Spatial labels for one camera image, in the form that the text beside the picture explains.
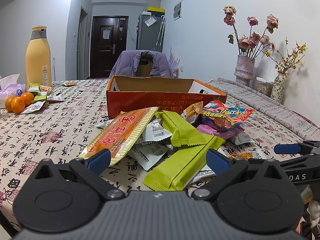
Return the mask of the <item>pink snack packet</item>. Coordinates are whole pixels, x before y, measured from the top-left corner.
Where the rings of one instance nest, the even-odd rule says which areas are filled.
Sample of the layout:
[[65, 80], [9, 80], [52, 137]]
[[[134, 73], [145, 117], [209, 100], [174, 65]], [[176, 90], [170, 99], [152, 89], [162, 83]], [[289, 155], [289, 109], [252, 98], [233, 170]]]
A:
[[208, 125], [205, 125], [205, 124], [200, 124], [197, 127], [197, 130], [200, 133], [213, 135], [213, 136], [216, 136], [216, 137], [220, 137], [223, 140], [230, 139], [230, 138], [240, 134], [241, 132], [245, 131], [242, 127], [237, 127], [235, 129], [228, 130], [228, 131], [220, 131], [220, 130], [214, 129], [214, 128], [212, 128], [212, 127], [210, 127]]

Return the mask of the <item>orange long snack packet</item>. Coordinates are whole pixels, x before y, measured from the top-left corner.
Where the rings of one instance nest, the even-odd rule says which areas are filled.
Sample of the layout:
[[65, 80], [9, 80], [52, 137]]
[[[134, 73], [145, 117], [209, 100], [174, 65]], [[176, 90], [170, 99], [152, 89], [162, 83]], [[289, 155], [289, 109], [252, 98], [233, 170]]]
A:
[[158, 107], [148, 107], [121, 112], [85, 147], [79, 157], [88, 159], [107, 149], [111, 154], [110, 166], [115, 165], [136, 143], [157, 110]]

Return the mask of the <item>colourful red snack bag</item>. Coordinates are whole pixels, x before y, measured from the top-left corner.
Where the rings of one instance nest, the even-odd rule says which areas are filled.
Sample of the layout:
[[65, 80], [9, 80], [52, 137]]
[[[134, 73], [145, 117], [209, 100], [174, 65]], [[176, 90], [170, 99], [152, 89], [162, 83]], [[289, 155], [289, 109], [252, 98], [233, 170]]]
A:
[[203, 107], [202, 120], [211, 120], [221, 129], [233, 129], [241, 126], [253, 112], [253, 109], [230, 107], [219, 100], [214, 100]]

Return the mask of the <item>green snack bar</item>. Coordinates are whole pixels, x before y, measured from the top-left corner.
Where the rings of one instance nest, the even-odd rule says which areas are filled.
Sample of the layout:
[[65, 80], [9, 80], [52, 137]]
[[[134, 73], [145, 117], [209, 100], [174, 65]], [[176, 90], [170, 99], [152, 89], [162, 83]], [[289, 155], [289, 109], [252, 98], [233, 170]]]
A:
[[178, 113], [160, 111], [155, 116], [161, 119], [163, 128], [172, 134], [170, 140], [174, 147], [206, 144], [204, 136]]
[[206, 165], [206, 153], [218, 150], [225, 140], [205, 134], [206, 143], [182, 148], [157, 165], [143, 180], [154, 191], [182, 191], [191, 179]]

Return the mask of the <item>golden biscuit snack packet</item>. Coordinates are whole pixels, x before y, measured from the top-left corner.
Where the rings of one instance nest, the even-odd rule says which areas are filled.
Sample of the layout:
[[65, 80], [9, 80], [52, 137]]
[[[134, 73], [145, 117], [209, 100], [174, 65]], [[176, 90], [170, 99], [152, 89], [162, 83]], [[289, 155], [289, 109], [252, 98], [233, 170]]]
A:
[[196, 102], [187, 107], [181, 114], [181, 117], [189, 124], [193, 124], [199, 115], [203, 113], [203, 101]]

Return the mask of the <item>white label snack packet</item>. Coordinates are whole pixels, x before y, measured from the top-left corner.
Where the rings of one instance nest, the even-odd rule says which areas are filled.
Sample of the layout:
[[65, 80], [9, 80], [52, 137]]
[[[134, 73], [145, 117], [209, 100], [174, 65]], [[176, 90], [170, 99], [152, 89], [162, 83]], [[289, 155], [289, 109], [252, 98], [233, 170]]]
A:
[[147, 124], [128, 155], [135, 159], [145, 171], [148, 171], [169, 150], [165, 141], [170, 140], [171, 136], [172, 133], [162, 126], [160, 118], [155, 118]]

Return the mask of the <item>folded quilted blanket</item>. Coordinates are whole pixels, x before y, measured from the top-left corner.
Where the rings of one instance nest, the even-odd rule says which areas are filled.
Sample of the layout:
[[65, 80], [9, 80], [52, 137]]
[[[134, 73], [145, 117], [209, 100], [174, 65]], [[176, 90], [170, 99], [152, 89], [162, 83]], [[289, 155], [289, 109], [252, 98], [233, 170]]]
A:
[[264, 113], [302, 139], [319, 141], [318, 126], [268, 96], [236, 81], [223, 78], [210, 80], [207, 84]]

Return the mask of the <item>floral small vase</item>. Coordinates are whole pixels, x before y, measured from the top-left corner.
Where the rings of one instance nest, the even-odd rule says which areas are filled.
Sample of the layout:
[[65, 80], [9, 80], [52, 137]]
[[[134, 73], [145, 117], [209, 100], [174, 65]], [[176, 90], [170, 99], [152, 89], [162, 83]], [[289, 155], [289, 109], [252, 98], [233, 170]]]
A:
[[285, 80], [286, 76], [283, 73], [278, 73], [277, 77], [274, 80], [273, 88], [271, 92], [271, 99], [277, 103], [282, 103], [283, 95], [285, 91]]

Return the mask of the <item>orange cardboard box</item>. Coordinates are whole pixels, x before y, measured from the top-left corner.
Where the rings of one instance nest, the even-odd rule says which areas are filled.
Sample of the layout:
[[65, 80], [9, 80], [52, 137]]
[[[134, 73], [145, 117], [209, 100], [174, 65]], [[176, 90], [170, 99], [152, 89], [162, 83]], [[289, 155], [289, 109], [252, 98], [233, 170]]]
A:
[[197, 79], [173, 79], [167, 77], [113, 76], [106, 88], [106, 105], [109, 118], [120, 112], [158, 107], [181, 114], [196, 102], [204, 105], [227, 95]]

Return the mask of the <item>yellow flower branches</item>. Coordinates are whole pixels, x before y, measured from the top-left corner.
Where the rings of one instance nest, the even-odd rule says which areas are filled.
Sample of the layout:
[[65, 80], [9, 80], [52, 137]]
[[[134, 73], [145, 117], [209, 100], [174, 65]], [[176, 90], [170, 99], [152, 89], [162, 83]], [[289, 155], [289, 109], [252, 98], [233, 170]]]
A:
[[288, 45], [289, 41], [285, 38], [285, 53], [281, 53], [272, 43], [270, 47], [263, 52], [266, 57], [275, 63], [274, 68], [277, 72], [285, 76], [288, 76], [289, 70], [297, 68], [308, 49], [306, 43], [300, 45], [296, 42], [295, 47], [291, 50], [289, 50]]

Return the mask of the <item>green white snack pile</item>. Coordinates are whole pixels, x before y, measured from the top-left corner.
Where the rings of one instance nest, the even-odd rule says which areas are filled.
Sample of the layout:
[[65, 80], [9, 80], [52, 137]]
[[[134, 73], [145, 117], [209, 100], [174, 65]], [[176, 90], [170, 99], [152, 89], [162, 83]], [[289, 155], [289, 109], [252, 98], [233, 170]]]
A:
[[38, 83], [30, 83], [27, 92], [34, 95], [32, 104], [25, 107], [21, 114], [31, 114], [38, 112], [47, 103], [64, 102], [65, 98], [61, 93], [54, 94], [55, 88], [50, 86], [40, 85]]

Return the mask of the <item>orange mandarin middle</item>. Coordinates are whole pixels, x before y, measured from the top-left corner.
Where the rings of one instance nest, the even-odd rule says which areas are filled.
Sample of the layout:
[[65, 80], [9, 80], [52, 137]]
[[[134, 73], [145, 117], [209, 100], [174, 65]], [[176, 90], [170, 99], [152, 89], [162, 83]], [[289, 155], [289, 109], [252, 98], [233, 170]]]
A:
[[17, 97], [12, 99], [12, 101], [11, 101], [11, 110], [15, 114], [22, 113], [24, 109], [25, 109], [25, 101], [24, 101], [23, 98], [17, 96]]

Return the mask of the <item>dried pink roses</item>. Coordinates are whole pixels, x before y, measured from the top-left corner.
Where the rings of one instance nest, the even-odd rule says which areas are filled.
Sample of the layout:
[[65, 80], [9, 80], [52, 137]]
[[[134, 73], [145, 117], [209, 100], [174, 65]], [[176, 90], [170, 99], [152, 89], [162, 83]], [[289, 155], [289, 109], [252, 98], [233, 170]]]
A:
[[246, 56], [252, 59], [256, 59], [260, 53], [265, 56], [270, 56], [272, 51], [275, 51], [275, 45], [270, 41], [270, 37], [266, 34], [272, 34], [275, 29], [279, 27], [279, 20], [272, 14], [269, 14], [266, 18], [266, 28], [263, 34], [260, 35], [253, 31], [253, 27], [259, 25], [259, 21], [254, 16], [249, 16], [247, 18], [247, 23], [249, 25], [249, 35], [239, 36], [236, 29], [236, 8], [234, 6], [225, 6], [223, 8], [224, 18], [223, 22], [233, 28], [233, 32], [228, 35], [228, 42], [234, 44], [236, 42], [238, 48], [239, 56]]

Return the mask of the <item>wooden chair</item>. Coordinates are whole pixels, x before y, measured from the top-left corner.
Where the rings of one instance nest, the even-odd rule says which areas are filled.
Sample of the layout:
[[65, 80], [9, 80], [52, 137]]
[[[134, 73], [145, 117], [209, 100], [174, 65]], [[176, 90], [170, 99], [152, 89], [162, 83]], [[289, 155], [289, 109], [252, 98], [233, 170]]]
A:
[[142, 54], [137, 70], [135, 72], [135, 76], [148, 77], [152, 70], [152, 65], [153, 65], [152, 56], [147, 53]]

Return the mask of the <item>purple tissue pack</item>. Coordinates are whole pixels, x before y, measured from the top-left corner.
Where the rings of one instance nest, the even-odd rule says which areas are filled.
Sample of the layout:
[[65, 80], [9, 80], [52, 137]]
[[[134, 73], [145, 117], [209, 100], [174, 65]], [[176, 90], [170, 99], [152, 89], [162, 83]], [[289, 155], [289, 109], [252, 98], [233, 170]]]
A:
[[9, 96], [21, 96], [26, 92], [25, 84], [18, 83], [20, 74], [12, 74], [6, 77], [1, 77], [1, 91], [0, 91], [0, 109], [5, 108], [5, 101]]

